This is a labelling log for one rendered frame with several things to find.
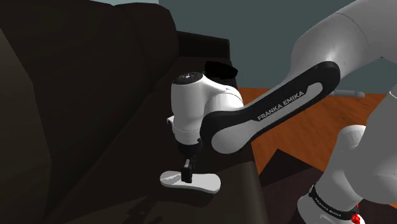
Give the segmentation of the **black flat object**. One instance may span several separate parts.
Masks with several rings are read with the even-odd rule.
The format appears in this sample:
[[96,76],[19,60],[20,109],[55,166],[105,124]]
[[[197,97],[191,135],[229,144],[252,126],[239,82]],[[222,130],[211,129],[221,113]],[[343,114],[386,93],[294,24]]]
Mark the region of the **black flat object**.
[[221,62],[207,61],[205,63],[204,74],[208,78],[232,79],[237,76],[238,70],[233,66]]

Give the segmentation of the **white flat oblong object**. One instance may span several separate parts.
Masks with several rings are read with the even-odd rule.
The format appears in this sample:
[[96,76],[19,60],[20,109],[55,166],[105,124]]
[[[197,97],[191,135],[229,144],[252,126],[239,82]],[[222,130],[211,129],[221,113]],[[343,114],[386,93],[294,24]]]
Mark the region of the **white flat oblong object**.
[[192,182],[186,183],[181,179],[179,171],[165,171],[160,175],[160,182],[168,188],[184,188],[199,190],[215,194],[221,188],[221,180],[216,174],[193,174]]

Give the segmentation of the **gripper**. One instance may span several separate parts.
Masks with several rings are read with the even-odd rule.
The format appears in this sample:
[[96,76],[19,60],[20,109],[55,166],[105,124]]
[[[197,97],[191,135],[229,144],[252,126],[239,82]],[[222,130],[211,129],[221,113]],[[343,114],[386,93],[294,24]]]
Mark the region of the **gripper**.
[[185,183],[191,183],[193,177],[193,170],[195,168],[196,155],[202,151],[203,143],[201,138],[197,139],[196,144],[182,144],[178,143],[178,150],[186,159],[185,164],[181,168],[181,180]]

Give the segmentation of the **dark brown sofa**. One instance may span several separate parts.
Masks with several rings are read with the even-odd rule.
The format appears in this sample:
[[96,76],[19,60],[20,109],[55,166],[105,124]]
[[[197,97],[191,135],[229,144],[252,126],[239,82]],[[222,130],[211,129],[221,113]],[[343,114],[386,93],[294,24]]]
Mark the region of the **dark brown sofa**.
[[171,83],[229,63],[227,39],[92,0],[0,0],[0,30],[0,224],[267,224],[250,146],[198,154],[218,193],[160,183],[184,162]]

